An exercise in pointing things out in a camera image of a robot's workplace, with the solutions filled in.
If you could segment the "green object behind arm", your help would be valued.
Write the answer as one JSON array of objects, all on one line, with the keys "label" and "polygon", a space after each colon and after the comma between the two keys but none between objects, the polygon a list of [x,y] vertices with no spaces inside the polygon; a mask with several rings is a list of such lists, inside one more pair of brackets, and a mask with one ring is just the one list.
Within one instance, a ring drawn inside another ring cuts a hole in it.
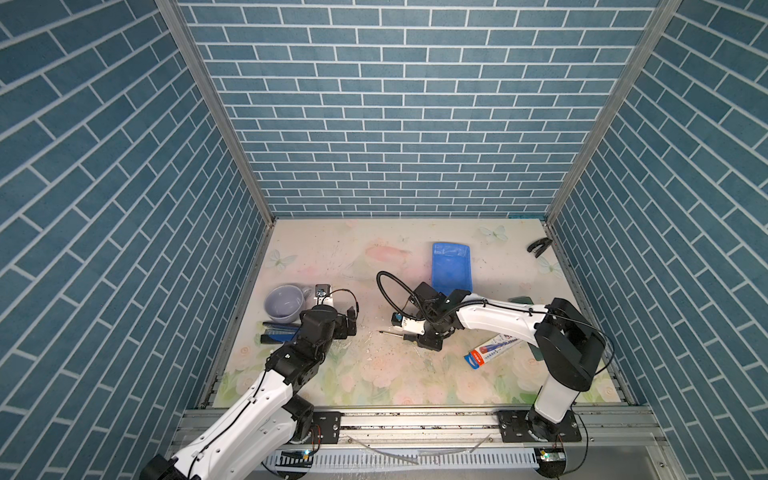
[{"label": "green object behind arm", "polygon": [[529,305],[533,305],[533,300],[528,296],[513,297],[508,300],[511,304],[523,305],[527,308]]}]

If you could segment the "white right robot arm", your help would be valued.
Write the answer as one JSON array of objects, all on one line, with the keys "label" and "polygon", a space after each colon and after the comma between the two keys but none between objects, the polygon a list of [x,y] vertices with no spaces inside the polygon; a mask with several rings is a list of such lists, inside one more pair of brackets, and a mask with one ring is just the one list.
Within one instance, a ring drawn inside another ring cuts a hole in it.
[{"label": "white right robot arm", "polygon": [[580,393],[599,373],[607,336],[567,300],[545,305],[488,299],[467,290],[446,296],[426,283],[409,295],[411,313],[395,313],[392,323],[408,341],[439,351],[459,330],[483,330],[523,341],[540,353],[547,368],[526,424],[532,436],[553,442],[571,424],[567,415]]}]

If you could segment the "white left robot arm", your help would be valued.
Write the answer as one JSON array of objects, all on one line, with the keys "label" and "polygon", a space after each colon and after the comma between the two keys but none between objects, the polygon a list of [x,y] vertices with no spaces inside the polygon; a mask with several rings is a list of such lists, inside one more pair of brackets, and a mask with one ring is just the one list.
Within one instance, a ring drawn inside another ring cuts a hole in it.
[{"label": "white left robot arm", "polygon": [[300,313],[292,340],[267,358],[264,371],[205,432],[169,459],[158,454],[141,479],[244,479],[276,449],[310,434],[314,406],[298,392],[318,372],[331,344],[357,333],[359,307],[340,313],[315,305]]}]

